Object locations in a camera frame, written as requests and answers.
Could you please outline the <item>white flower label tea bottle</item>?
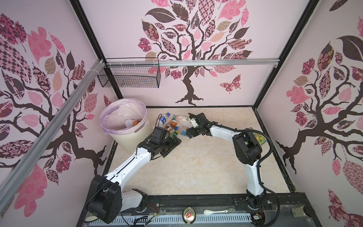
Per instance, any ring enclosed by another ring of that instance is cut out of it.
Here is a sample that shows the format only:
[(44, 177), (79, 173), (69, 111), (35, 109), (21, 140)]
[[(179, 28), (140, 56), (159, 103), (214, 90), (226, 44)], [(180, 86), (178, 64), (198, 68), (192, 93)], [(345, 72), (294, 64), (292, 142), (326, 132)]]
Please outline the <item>white flower label tea bottle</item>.
[(187, 128), (192, 127), (192, 123), (191, 123), (189, 117), (186, 117), (186, 116), (183, 116), (183, 115), (175, 115), (174, 120), (176, 120), (178, 124), (183, 125), (183, 126), (185, 126)]

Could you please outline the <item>brown Nescafe bottle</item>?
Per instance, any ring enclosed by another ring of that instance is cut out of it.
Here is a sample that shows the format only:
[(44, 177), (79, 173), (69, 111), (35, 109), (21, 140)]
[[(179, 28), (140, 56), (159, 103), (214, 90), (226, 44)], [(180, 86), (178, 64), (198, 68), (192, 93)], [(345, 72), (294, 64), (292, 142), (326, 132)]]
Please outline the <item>brown Nescafe bottle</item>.
[(176, 126), (177, 126), (177, 121), (176, 120), (171, 120), (167, 125), (166, 125), (166, 129), (168, 131), (172, 131)]
[(138, 125), (141, 122), (141, 120), (133, 120), (132, 122), (132, 126), (135, 127), (136, 125)]

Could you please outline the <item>clear Fiji water bottle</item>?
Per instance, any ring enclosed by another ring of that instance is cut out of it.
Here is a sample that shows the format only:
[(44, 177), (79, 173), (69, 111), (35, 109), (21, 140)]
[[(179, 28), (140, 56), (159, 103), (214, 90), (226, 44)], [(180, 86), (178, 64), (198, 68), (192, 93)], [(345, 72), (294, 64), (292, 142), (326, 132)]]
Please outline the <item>clear Fiji water bottle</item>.
[(178, 127), (178, 129), (176, 131), (178, 131), (179, 135), (188, 137), (187, 130), (188, 130), (188, 128), (186, 128), (186, 127)]

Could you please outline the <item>green Sprite bottle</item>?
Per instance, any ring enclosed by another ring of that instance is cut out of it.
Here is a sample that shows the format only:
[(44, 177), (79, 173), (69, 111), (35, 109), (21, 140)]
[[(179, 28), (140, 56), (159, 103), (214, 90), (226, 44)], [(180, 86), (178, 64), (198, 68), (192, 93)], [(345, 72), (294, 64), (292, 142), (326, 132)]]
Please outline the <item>green Sprite bottle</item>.
[(179, 132), (178, 131), (174, 131), (173, 133), (170, 134), (170, 137), (172, 138), (178, 138)]

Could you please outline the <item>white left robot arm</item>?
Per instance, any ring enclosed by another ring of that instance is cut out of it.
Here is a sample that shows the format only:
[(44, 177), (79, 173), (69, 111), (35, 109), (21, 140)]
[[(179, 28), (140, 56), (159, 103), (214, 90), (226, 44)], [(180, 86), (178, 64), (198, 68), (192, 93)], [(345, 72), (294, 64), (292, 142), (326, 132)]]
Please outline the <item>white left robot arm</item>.
[(144, 193), (135, 189), (124, 192), (126, 184), (155, 155), (166, 157), (181, 142), (177, 136), (168, 136), (166, 139), (147, 137), (118, 168), (105, 176), (93, 178), (83, 210), (110, 224), (120, 212), (139, 207)]

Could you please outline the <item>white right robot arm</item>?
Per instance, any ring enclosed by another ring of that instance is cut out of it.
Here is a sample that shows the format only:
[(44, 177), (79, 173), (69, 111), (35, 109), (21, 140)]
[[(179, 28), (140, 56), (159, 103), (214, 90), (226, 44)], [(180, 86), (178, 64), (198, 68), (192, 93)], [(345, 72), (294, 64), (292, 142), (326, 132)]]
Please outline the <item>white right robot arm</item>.
[(233, 143), (237, 159), (244, 165), (247, 175), (248, 206), (256, 210), (266, 198), (266, 189), (262, 186), (260, 160), (262, 147), (251, 129), (238, 130), (209, 121), (204, 113), (189, 114), (192, 127), (187, 130), (189, 138), (199, 135), (218, 137)]

